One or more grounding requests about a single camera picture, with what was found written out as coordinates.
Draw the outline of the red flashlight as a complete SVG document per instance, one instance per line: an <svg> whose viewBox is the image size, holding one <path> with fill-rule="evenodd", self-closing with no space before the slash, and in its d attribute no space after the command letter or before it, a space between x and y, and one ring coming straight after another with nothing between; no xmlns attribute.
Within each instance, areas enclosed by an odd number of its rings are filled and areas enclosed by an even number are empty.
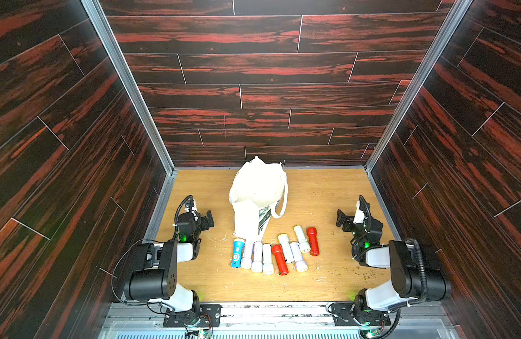
<svg viewBox="0 0 521 339"><path fill-rule="evenodd" d="M307 232L309 244L311 247L310 253L312 256L317 257L320 255L320 252L321 252L319 244L318 244L318 231L315 227L309 227L306 232Z"/></svg>
<svg viewBox="0 0 521 339"><path fill-rule="evenodd" d="M276 259L277 267L279 269L280 275L288 275L289 269L287 267L287 262L284 257L284 252L282 246L280 244L275 244L272 246L272 253Z"/></svg>

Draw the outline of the pale green flashlight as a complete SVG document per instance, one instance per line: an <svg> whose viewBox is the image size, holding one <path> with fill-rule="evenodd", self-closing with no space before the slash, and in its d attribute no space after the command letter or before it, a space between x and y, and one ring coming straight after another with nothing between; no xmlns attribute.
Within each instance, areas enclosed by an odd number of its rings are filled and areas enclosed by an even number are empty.
<svg viewBox="0 0 521 339"><path fill-rule="evenodd" d="M297 236L297 240L299 243L299 248L302 253L309 253L311 251L311 246L306 238L306 233L304 229L300 225L294 226L294 232Z"/></svg>

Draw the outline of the white floral canvas tote bag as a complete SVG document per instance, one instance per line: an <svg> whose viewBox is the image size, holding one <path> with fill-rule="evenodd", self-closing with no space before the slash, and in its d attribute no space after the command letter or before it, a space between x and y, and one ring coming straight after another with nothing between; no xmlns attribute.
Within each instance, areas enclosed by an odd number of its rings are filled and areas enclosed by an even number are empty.
<svg viewBox="0 0 521 339"><path fill-rule="evenodd" d="M229 191L234 209L234 236L260 242L271 218L281 218L287 209L287 173L278 163L259 157L246 162L236 174Z"/></svg>

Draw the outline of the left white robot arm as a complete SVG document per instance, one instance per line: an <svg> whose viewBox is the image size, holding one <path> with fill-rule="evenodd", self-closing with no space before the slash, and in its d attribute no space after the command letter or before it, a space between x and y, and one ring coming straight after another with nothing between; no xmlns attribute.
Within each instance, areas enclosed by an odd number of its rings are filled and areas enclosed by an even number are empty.
<svg viewBox="0 0 521 339"><path fill-rule="evenodd" d="M111 280L114 297L131 307L159 305L167 319L197 322L200 300L195 291L178 283L178 264L198 257L201 233L214 225L212 212L202 216L194 197L186 196L174 215L170 240L138 240L120 258L119 263L129 258L129 264Z"/></svg>

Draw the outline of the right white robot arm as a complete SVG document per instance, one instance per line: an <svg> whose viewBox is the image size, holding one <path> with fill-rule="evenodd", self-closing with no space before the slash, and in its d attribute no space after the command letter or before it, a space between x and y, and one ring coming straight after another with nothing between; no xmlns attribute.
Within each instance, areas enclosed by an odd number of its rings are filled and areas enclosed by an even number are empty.
<svg viewBox="0 0 521 339"><path fill-rule="evenodd" d="M450 281L438 268L427 265L418 241L381 244L383 223L371 217L368 207L357 207L353 216L338 210L335 224L353 234L353 260L390 271L388 282L360 290L352 302L335 302L327 308L337 326L389 325L392 312L451 296Z"/></svg>

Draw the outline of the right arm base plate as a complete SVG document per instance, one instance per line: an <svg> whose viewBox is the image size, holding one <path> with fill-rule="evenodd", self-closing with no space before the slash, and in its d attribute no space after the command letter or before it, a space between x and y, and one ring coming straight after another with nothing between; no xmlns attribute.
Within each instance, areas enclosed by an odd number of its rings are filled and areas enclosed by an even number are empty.
<svg viewBox="0 0 521 339"><path fill-rule="evenodd" d="M335 326L365 326L356 319L353 302L333 302L326 311L332 316Z"/></svg>

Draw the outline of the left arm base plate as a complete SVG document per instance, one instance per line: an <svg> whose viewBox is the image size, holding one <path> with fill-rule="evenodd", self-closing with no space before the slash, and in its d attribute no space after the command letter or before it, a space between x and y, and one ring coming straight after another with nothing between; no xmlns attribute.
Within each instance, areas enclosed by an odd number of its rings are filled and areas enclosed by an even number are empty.
<svg viewBox="0 0 521 339"><path fill-rule="evenodd" d="M222 305L199 304L183 312L168 311L164 315L164 328L202 327L216 328L221 321Z"/></svg>

